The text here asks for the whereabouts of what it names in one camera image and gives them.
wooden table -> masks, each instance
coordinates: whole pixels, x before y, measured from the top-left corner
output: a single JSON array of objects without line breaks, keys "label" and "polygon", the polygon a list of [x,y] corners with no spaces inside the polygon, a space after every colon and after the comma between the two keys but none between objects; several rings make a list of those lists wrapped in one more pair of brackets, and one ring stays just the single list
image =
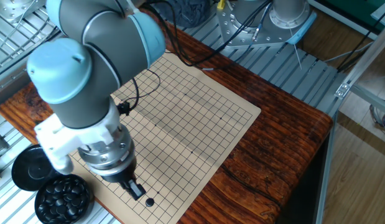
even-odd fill
[{"label": "wooden table", "polygon": [[[211,52],[182,31],[179,39],[191,56]],[[167,49],[173,51],[168,39]],[[202,66],[229,63],[218,54]],[[242,66],[205,73],[262,112],[179,223],[274,223],[333,121]],[[36,144],[33,128],[52,110],[29,84],[0,106],[0,114]]]}]

wire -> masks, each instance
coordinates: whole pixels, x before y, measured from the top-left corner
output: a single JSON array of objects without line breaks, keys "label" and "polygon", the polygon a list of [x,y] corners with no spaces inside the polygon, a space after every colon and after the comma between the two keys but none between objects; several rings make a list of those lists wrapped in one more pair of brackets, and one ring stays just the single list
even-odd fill
[{"label": "wire", "polygon": [[380,127],[384,128],[384,131],[385,131],[385,114],[381,118],[379,115],[379,110],[375,108],[373,105],[369,106],[369,111],[371,113],[373,122],[378,124]]},{"label": "wire", "polygon": [[[385,12],[384,14],[376,21],[376,23],[373,25],[373,27],[376,27],[380,21],[383,19],[383,17],[385,16]],[[368,38],[368,36],[370,35],[371,31],[368,31],[368,33],[366,33],[366,35],[361,39],[361,41],[359,42],[359,44],[348,54],[347,58],[345,58],[341,64],[339,64],[339,66],[337,67],[337,72],[340,73],[342,72],[344,69],[342,69],[342,67],[345,68],[345,63],[347,62],[347,60],[356,52],[356,50],[358,49],[358,47],[360,47],[360,45],[366,40],[366,38]],[[352,62],[350,61],[349,64],[352,64],[354,63],[356,60],[358,60],[363,54],[360,54],[359,57],[355,57],[352,59]]]},{"label": "wire", "polygon": [[[152,74],[156,75],[156,77],[158,78],[159,80],[159,84],[152,90],[150,91],[149,93],[146,93],[144,95],[141,95],[140,96],[140,92],[139,92],[139,87],[137,85],[137,81],[135,78],[132,79],[132,82],[134,84],[134,87],[136,88],[136,96],[135,97],[130,97],[130,98],[127,98],[125,99],[122,103],[120,103],[119,105],[117,105],[117,108],[118,108],[118,111],[119,111],[119,114],[125,114],[126,116],[129,116],[130,115],[130,112],[134,109],[136,109],[137,105],[138,105],[138,102],[141,98],[143,97],[146,97],[146,96],[149,96],[150,94],[152,94],[153,92],[157,91],[157,89],[160,87],[160,85],[162,84],[162,80],[160,79],[160,76],[158,74],[156,74],[156,72],[153,72],[152,70],[149,70],[147,69],[148,71],[150,71]],[[129,101],[130,100],[135,100],[134,104],[132,107],[130,107],[130,103]]]},{"label": "wire", "polygon": [[[360,49],[358,49],[358,50],[356,50],[355,51],[355,53],[357,53],[357,52],[360,52],[360,51],[362,51],[362,50],[365,50],[365,49],[367,49],[370,45],[372,45],[373,44],[373,42],[370,42],[370,43],[368,43],[367,45],[365,45],[364,47],[362,47],[362,48],[360,48]],[[346,53],[343,53],[343,54],[341,54],[341,55],[339,55],[339,56],[336,56],[336,57],[333,57],[333,58],[331,58],[331,59],[328,59],[328,60],[324,60],[323,62],[331,62],[331,61],[333,61],[333,60],[336,60],[336,59],[338,59],[338,58],[341,58],[341,57],[344,57],[345,55],[348,55],[348,54],[350,54],[352,51],[349,51],[349,52],[346,52]]]},{"label": "wire", "polygon": [[15,31],[18,29],[19,25],[21,24],[22,20],[24,19],[25,13],[30,9],[30,7],[32,7],[35,4],[36,1],[37,0],[33,0],[32,3],[28,6],[28,8],[24,11],[24,13],[21,15],[21,18],[19,19],[18,24],[13,28],[13,30],[10,32],[10,34],[7,35],[6,38],[3,40],[3,42],[1,43],[0,49],[4,46],[4,44],[6,44],[7,40],[10,38],[10,36],[12,36],[15,33]]},{"label": "wire", "polygon": [[[156,72],[153,72],[152,70],[149,70],[149,69],[147,69],[147,71],[150,71],[152,74],[156,75],[156,77],[157,77],[159,83],[158,83],[158,85],[157,85],[152,91],[150,91],[149,93],[146,93],[146,94],[144,94],[144,95],[141,95],[140,98],[143,98],[143,97],[146,97],[146,96],[151,95],[151,94],[152,94],[153,92],[155,92],[155,91],[160,87],[160,85],[162,84],[162,80],[160,79],[160,76],[159,76],[158,74],[156,74]],[[137,98],[137,97],[130,97],[130,98],[126,99],[125,101],[135,100],[136,98]]]},{"label": "wire", "polygon": [[[260,11],[268,4],[270,3],[269,0],[267,0],[266,2],[264,2],[263,4],[261,4],[252,14],[250,14],[248,16],[248,18],[243,22],[243,25],[231,36],[231,38],[229,40],[227,40],[222,46],[220,46],[217,50],[215,50],[214,52],[212,52],[210,55],[206,56],[205,58],[201,59],[201,60],[197,60],[197,61],[191,61],[191,59],[189,58],[189,56],[185,53],[185,51],[183,50],[182,46],[180,45],[180,42],[179,42],[179,38],[178,38],[178,34],[177,34],[177,25],[176,25],[176,19],[175,19],[175,13],[174,13],[174,9],[173,9],[173,6],[167,2],[167,1],[154,1],[154,2],[151,2],[153,4],[157,4],[157,3],[165,3],[167,4],[172,12],[173,12],[173,23],[174,23],[174,29],[175,29],[175,40],[174,40],[174,36],[172,35],[171,31],[169,30],[169,28],[167,27],[167,24],[165,23],[165,21],[163,20],[163,18],[161,18],[160,14],[151,6],[151,7],[148,7],[147,5],[144,6],[144,8],[146,8],[147,10],[151,11],[157,18],[158,20],[160,21],[160,23],[163,25],[163,27],[165,28],[166,30],[166,33],[168,34],[169,36],[169,40],[170,40],[170,43],[172,44],[173,48],[174,48],[174,51],[175,51],[175,54],[179,57],[179,59],[186,65],[186,66],[189,66],[189,67],[197,67],[199,69],[203,69],[202,67],[199,67],[198,65],[203,63],[203,62],[206,62],[207,60],[211,59],[212,57],[214,57],[216,54],[220,53],[222,50],[225,49],[225,47],[238,35],[240,34],[246,27],[247,27],[247,24],[249,24],[251,21],[254,20],[254,18],[260,13]],[[206,68],[206,70],[214,70],[214,69],[218,69],[218,68]]]},{"label": "wire", "polygon": [[137,85],[136,79],[133,78],[133,79],[132,79],[132,82],[133,82],[133,84],[134,84],[134,87],[136,87],[136,95],[137,95],[137,96],[136,96],[136,101],[134,102],[134,105],[133,105],[132,107],[130,107],[130,111],[134,110],[134,109],[137,107],[138,101],[139,101],[139,99],[140,99],[140,91],[139,91],[139,89],[138,89],[138,85]]}]

grid line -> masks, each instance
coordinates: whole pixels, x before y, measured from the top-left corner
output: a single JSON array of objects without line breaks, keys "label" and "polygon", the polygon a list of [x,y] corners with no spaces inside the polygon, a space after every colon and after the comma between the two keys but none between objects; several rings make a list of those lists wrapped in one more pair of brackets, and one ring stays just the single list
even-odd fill
[{"label": "grid line", "polygon": [[[121,117],[136,145],[137,181],[147,194],[136,202],[118,184],[93,175],[148,224],[169,223],[252,114],[163,57],[151,70],[161,86],[141,98],[130,116]],[[142,95],[159,82],[148,74],[136,77]],[[122,100],[133,97],[134,85],[127,83],[114,94]],[[89,169],[78,154],[73,157]],[[148,197],[155,200],[151,208],[145,206]]]}]

metal bracket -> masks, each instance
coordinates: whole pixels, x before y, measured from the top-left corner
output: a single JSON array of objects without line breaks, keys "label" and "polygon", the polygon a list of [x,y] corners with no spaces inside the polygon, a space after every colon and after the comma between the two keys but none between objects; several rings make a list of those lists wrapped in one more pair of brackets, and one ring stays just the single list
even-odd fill
[{"label": "metal bracket", "polygon": [[339,97],[340,99],[346,97],[347,93],[349,92],[349,90],[351,89],[351,85],[347,84],[347,83],[342,83],[339,87],[339,89],[337,89],[336,93],[335,93],[335,96]]}]

metal rack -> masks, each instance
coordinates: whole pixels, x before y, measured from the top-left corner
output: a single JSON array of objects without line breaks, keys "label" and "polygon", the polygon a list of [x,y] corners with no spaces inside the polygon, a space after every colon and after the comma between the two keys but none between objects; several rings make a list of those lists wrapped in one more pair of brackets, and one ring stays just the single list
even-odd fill
[{"label": "metal rack", "polygon": [[[23,18],[18,26],[0,15],[0,93],[5,89],[8,91],[8,87],[18,81],[22,81],[23,85],[29,81],[25,77],[19,80],[25,75],[24,64],[27,56],[54,28],[43,7]],[[1,96],[0,102],[13,93],[11,91]]]}]

